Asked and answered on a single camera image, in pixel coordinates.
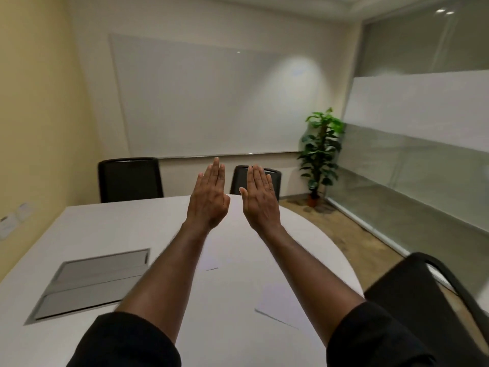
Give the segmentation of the person's right forearm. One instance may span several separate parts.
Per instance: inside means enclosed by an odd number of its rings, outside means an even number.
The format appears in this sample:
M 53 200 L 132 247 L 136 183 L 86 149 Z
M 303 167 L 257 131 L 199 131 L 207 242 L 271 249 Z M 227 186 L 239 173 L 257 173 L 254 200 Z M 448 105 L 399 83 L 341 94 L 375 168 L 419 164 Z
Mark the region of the person's right forearm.
M 341 321 L 365 302 L 278 224 L 259 233 L 286 277 L 322 343 L 327 346 Z

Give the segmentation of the white paper sheet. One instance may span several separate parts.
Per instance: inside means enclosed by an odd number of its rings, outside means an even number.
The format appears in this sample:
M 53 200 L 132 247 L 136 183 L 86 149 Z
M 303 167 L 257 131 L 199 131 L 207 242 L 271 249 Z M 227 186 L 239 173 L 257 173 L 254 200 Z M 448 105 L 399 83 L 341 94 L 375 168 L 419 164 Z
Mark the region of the white paper sheet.
M 219 232 L 209 234 L 198 261 L 197 271 L 211 271 L 225 266 L 228 259 L 227 246 L 228 239 L 225 236 Z
M 254 310 L 303 333 L 315 334 L 314 327 L 289 284 L 265 286 Z

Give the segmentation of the large white whiteboard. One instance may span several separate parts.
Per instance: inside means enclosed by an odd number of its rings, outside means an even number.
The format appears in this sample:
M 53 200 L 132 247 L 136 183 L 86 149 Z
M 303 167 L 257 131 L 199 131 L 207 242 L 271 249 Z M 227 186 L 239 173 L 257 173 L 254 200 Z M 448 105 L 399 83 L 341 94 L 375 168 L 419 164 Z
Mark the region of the large white whiteboard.
M 112 34 L 131 156 L 293 153 L 321 67 L 302 55 Z

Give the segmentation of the person's left hand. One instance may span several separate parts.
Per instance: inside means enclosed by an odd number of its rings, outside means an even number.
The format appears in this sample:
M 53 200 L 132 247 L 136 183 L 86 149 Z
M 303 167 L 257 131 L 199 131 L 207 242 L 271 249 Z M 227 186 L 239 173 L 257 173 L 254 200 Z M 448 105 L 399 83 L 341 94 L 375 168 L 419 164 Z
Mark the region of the person's left hand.
M 205 172 L 199 173 L 197 177 L 190 197 L 186 219 L 190 225 L 206 234 L 216 228 L 226 216 L 221 214 L 223 195 L 227 195 L 224 192 L 225 166 L 220 162 L 220 187 L 211 188 L 208 186 L 210 165 L 207 166 Z

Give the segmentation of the black office chair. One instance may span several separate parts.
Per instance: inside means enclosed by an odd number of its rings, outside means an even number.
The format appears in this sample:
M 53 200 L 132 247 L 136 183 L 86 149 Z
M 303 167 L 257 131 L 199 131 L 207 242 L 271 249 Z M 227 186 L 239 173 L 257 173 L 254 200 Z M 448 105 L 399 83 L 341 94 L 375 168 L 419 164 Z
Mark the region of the black office chair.
M 489 344 L 489 317 L 440 260 L 412 253 L 364 293 L 406 326 L 443 367 L 489 367 L 489 356 L 477 346 L 446 300 L 428 266 L 440 272 L 461 298 Z
M 277 200 L 279 200 L 282 173 L 277 171 L 277 170 L 270 169 L 270 168 L 264 168 L 264 171 L 265 171 L 266 175 L 271 175 L 275 195 L 276 195 Z M 235 167 L 234 172 L 233 172 L 233 178 L 231 180 L 231 187 L 230 187 L 229 194 L 240 195 L 239 189 L 241 187 L 243 187 L 243 188 L 247 187 L 247 173 L 248 173 L 248 166 L 247 165 L 238 165 Z
M 157 158 L 103 160 L 97 172 L 101 203 L 164 197 Z

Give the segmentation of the frosted glass partition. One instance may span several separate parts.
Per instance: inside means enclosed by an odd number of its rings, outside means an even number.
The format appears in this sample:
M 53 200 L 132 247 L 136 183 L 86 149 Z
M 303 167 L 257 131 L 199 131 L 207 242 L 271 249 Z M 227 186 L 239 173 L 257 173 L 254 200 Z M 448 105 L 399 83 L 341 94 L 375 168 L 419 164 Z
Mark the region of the frosted glass partition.
M 344 113 L 342 210 L 489 297 L 489 0 L 446 0 L 363 27 Z

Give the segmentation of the person's left forearm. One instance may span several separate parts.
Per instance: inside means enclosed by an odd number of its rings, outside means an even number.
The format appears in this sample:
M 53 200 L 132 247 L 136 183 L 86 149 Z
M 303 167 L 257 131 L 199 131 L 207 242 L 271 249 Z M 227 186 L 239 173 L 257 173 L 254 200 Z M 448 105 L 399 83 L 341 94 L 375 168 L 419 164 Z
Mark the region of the person's left forearm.
M 115 311 L 148 321 L 175 344 L 199 258 L 211 229 L 208 222 L 186 220 Z

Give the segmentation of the person's right hand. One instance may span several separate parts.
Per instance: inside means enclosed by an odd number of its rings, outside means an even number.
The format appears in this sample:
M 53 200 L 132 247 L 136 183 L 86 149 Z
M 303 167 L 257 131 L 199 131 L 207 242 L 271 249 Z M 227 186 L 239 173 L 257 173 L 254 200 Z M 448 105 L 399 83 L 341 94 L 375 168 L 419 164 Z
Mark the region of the person's right hand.
M 281 226 L 281 221 L 278 200 L 269 194 L 266 173 L 263 167 L 259 167 L 262 190 L 255 190 L 252 179 L 252 166 L 249 166 L 246 187 L 249 195 L 248 210 L 243 210 L 243 213 L 249 225 L 263 238 L 278 229 Z

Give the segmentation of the person's black right sleeve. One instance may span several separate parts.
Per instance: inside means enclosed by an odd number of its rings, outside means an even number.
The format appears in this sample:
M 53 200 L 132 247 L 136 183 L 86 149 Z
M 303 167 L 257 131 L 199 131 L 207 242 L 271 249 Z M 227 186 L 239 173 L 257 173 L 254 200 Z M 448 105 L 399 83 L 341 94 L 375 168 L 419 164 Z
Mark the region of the person's black right sleeve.
M 429 349 L 382 307 L 363 302 L 339 323 L 327 367 L 440 367 Z

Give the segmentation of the person's black sleeve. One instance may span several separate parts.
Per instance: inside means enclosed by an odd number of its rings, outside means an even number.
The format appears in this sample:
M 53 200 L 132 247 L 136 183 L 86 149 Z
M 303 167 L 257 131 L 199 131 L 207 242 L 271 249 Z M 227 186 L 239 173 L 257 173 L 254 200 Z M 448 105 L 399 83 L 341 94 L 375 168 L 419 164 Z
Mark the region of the person's black sleeve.
M 440 367 L 429 349 L 382 307 L 363 302 L 339 323 L 327 367 Z
M 174 343 L 134 314 L 100 315 L 89 327 L 66 367 L 181 367 Z

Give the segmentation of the green potted plant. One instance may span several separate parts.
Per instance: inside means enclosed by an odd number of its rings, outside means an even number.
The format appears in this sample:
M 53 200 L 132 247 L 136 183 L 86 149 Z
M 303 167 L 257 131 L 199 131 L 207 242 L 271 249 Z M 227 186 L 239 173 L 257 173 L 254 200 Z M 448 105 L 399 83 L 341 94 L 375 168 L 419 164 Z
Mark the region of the green potted plant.
M 301 178 L 307 180 L 307 206 L 316 208 L 326 189 L 338 180 L 337 158 L 342 150 L 340 137 L 345 123 L 334 115 L 331 107 L 313 112 L 305 122 L 308 130 L 301 138 L 298 160 Z

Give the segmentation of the person's black left sleeve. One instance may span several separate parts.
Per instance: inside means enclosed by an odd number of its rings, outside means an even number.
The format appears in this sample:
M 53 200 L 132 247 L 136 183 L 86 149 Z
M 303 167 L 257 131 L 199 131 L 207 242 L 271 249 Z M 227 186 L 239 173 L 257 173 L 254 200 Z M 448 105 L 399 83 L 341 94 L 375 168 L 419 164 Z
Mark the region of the person's black left sleeve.
M 89 327 L 66 367 L 181 367 L 174 343 L 134 314 L 100 315 Z

